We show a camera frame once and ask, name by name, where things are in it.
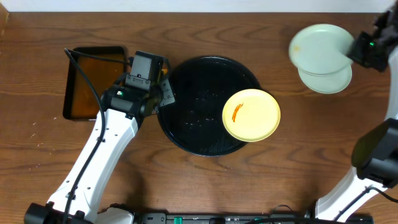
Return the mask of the green plate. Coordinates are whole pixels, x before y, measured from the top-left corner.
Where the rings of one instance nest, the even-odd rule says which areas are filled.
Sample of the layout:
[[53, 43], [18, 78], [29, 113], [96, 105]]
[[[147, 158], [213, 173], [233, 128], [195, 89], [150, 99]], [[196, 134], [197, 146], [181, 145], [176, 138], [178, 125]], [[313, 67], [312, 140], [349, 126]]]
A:
[[298, 69], [298, 74], [309, 89], [318, 93], [334, 94], [343, 91], [350, 84], [352, 68], [348, 65], [340, 71], [326, 75], [314, 75]]
[[353, 42], [353, 36], [343, 28], [315, 24], [293, 37], [289, 58], [297, 68], [314, 75], [335, 73], [352, 64], [347, 53]]

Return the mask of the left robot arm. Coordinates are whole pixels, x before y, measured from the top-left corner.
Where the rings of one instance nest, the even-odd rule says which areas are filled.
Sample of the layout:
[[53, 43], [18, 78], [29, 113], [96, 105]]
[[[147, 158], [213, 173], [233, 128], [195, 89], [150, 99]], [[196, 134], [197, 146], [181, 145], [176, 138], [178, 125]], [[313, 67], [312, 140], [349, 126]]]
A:
[[29, 206], [24, 223], [133, 223], [134, 212], [124, 205], [98, 211], [105, 187], [143, 119], [174, 101], [167, 77], [116, 81], [101, 97], [94, 128], [71, 171], [45, 205]]

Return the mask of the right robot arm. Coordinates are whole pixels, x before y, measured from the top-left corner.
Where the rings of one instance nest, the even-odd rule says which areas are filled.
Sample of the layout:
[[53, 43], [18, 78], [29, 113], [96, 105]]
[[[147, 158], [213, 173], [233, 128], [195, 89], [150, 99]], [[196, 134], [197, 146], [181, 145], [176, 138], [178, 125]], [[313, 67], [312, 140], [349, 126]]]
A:
[[370, 198], [397, 185], [397, 32], [363, 32], [347, 56], [365, 68], [390, 70], [389, 102], [385, 120], [356, 143], [348, 173], [316, 202], [313, 217], [319, 222], [344, 223]]

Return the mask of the yellow plate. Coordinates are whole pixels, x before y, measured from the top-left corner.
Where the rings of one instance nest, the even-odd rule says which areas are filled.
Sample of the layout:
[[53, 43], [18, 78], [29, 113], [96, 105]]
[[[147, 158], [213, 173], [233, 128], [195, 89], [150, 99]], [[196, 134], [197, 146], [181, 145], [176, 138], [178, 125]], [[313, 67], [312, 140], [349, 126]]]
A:
[[232, 137], [244, 142], [269, 137], [280, 123], [280, 107], [269, 93], [247, 89], [235, 93], [225, 103], [222, 122]]

